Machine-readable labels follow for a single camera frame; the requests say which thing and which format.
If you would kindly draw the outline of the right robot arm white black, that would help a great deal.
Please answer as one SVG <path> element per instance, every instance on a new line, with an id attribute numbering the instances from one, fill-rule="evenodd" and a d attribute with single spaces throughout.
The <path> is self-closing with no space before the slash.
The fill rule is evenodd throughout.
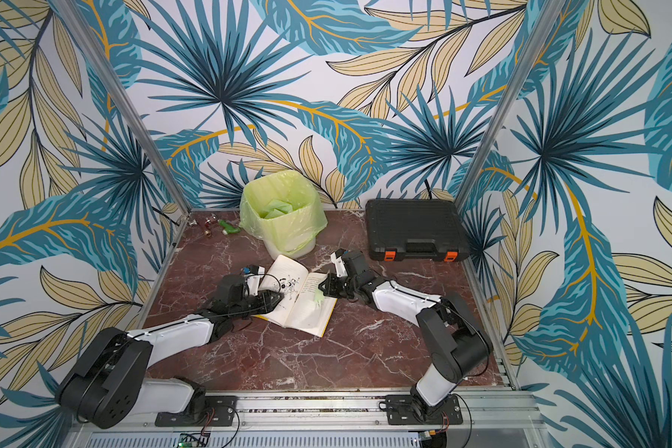
<path id="1" fill-rule="evenodd" d="M 330 255 L 335 272 L 319 284 L 325 296 L 360 302 L 420 329 L 431 364 L 408 395 L 385 405 L 391 425 L 430 424 L 459 410 L 451 393 L 477 368 L 489 365 L 493 345 L 468 304 L 457 294 L 437 296 L 408 289 L 377 274 L 358 251 Z"/>

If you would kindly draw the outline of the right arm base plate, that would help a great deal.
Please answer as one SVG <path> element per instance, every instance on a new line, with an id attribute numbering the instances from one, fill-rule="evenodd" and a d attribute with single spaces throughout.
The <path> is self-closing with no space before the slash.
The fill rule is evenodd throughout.
<path id="1" fill-rule="evenodd" d="M 388 395 L 379 402 L 390 426 L 451 426 L 461 425 L 463 416 L 457 397 L 450 395 L 440 404 L 430 406 L 416 396 Z"/>

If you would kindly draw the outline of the yellow paperback book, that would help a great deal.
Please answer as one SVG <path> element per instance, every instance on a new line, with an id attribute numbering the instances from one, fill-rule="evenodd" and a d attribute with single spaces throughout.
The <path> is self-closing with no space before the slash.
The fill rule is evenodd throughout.
<path id="1" fill-rule="evenodd" d="M 282 292 L 284 298 L 272 313 L 260 315 L 259 318 L 285 329 L 301 330 L 322 337 L 337 302 L 330 297 L 325 297 L 320 307 L 313 302 L 318 285 L 326 277 L 326 274 L 308 272 L 293 259 L 279 256 L 266 271 L 259 290 Z"/>

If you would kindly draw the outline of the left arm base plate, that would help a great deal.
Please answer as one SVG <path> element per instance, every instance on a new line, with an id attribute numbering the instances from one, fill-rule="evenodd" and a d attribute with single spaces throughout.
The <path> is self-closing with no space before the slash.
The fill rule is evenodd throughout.
<path id="1" fill-rule="evenodd" d="M 158 413 L 156 427 L 231 427 L 238 398 L 236 396 L 199 396 L 192 398 L 179 413 Z"/>

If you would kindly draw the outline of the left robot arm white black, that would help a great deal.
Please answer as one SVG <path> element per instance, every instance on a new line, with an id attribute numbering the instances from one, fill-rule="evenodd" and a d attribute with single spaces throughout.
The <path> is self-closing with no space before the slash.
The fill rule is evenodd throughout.
<path id="1" fill-rule="evenodd" d="M 285 298 L 280 286 L 261 289 L 259 274 L 228 274 L 192 314 L 126 332 L 101 330 L 58 386 L 60 408 L 110 429 L 133 414 L 156 414 L 159 426 L 210 425 L 218 403 L 186 378 L 149 380 L 147 370 L 231 332 L 238 319 L 266 315 Z"/>

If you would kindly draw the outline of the green sticky note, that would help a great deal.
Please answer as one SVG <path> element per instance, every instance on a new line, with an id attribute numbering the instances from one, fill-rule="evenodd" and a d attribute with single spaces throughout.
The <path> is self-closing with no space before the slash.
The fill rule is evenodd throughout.
<path id="1" fill-rule="evenodd" d="M 313 302 L 314 302 L 315 306 L 320 307 L 323 304 L 324 300 L 325 300 L 325 296 L 324 296 L 323 292 L 321 290 L 317 289 L 315 291 L 315 295 L 314 295 L 314 299 L 313 299 Z"/>

